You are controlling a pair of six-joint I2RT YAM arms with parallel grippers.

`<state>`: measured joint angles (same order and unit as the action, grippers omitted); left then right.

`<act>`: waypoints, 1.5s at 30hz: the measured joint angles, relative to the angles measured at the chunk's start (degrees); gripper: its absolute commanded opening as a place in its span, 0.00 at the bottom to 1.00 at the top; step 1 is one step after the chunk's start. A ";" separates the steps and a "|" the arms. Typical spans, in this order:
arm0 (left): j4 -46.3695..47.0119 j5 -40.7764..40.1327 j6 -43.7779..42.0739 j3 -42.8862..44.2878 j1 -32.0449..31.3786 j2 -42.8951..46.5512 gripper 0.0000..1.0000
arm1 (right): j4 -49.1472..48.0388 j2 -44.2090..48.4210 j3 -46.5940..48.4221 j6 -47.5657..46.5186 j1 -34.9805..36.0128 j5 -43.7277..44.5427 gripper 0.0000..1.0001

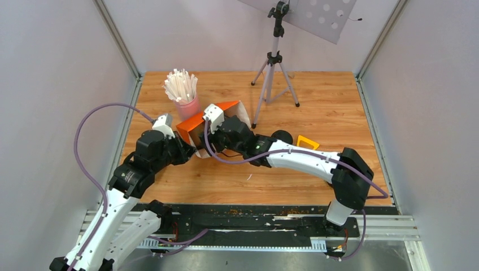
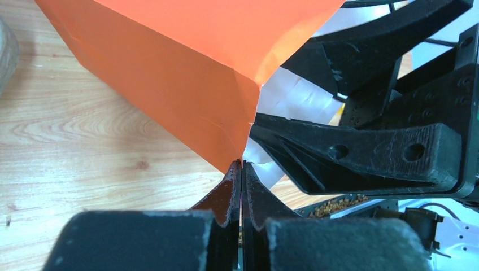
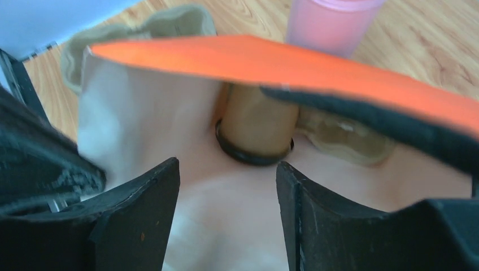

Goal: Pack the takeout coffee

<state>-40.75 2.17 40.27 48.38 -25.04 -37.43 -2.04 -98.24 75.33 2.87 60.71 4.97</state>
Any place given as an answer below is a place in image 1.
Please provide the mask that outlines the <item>orange paper bag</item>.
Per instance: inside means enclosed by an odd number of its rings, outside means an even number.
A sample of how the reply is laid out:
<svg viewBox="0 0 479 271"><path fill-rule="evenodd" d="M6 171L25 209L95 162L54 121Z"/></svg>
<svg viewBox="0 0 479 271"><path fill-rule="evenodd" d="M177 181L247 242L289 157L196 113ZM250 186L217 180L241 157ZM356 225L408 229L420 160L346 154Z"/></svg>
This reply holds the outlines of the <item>orange paper bag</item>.
<svg viewBox="0 0 479 271"><path fill-rule="evenodd" d="M217 133L220 125L233 116L237 116L241 122L251 128L251 121L243 103L240 100L232 100L212 103L206 108L197 107L197 112L191 113L189 118L177 124L176 129L186 143L197 149L195 155L205 159L211 155L204 147L204 140L201 138L204 136L204 128L207 127L209 132Z"/></svg>

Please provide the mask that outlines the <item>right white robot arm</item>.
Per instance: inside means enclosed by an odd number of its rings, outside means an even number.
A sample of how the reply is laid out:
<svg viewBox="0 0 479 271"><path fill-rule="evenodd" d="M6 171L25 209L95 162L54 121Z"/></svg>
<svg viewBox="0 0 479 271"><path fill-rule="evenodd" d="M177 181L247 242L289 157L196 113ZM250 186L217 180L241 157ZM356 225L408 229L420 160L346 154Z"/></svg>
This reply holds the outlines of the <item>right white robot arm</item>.
<svg viewBox="0 0 479 271"><path fill-rule="evenodd" d="M255 134L236 116L226 118L220 125L214 125L208 116L203 118L202 140L210 155L217 157L222 150L232 150L243 157L236 164L292 169L330 184L334 199L322 221L327 234L338 235L349 215L364 208L374 172L353 148L345 147L341 152L311 150L273 135Z"/></svg>

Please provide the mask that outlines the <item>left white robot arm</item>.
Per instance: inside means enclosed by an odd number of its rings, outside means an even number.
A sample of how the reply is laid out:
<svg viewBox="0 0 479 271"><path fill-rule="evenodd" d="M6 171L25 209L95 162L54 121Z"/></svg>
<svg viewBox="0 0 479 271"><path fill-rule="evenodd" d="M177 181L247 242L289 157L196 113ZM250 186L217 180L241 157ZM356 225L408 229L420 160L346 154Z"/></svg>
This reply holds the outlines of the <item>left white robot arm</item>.
<svg viewBox="0 0 479 271"><path fill-rule="evenodd" d="M150 202L140 216L121 234L118 229L158 172L169 165L188 162L196 148L178 134L147 130L136 142L136 149L118 166L108 183L107 204L66 255L55 258L50 270L118 270L136 247L154 232L172 229L172 208L158 200Z"/></svg>

